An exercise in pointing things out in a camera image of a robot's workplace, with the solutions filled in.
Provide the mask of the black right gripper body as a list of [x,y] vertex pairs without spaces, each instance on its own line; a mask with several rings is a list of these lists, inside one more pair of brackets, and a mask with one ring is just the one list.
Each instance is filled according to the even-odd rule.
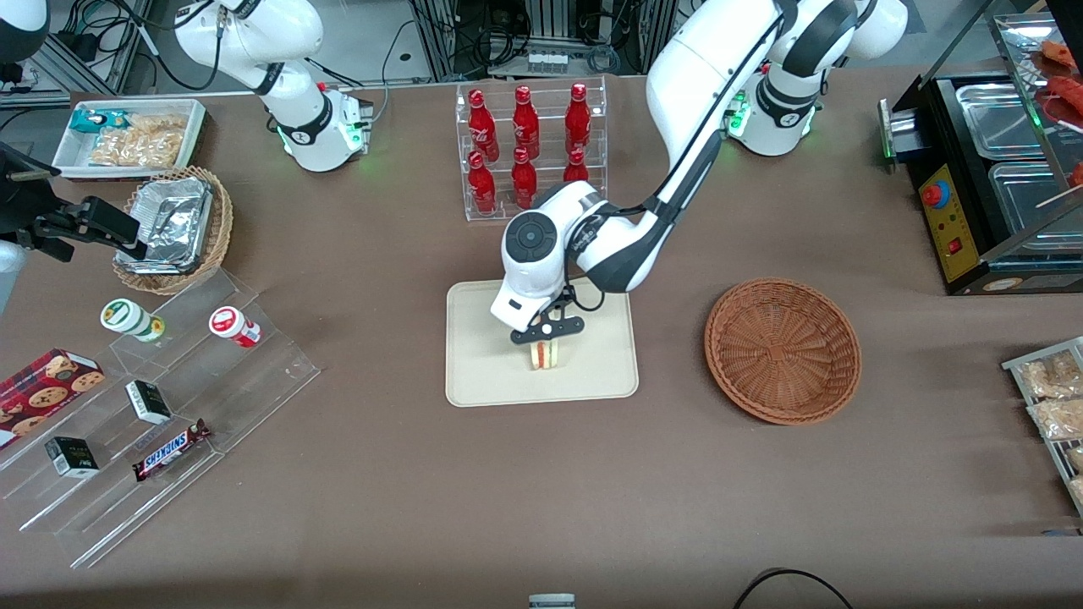
[[1,144],[1,239],[17,242],[25,233],[31,239],[54,238],[55,226],[47,216],[64,206],[50,184],[58,169],[36,161],[22,151]]

